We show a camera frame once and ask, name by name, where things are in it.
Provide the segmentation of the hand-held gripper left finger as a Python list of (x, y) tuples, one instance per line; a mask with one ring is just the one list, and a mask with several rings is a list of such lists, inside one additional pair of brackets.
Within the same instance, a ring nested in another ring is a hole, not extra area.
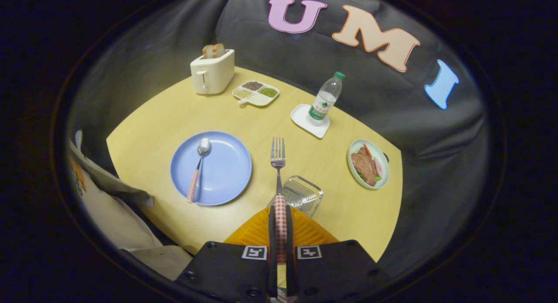
[(275, 208), (267, 208), (264, 214), (269, 245), (208, 241), (176, 282), (225, 303), (269, 303), (276, 298)]

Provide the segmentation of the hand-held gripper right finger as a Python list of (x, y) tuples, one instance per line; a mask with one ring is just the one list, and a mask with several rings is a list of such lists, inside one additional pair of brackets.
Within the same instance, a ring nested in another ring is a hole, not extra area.
[(389, 276), (354, 239), (296, 246), (295, 213), (286, 207), (286, 294), (297, 303), (356, 303)]

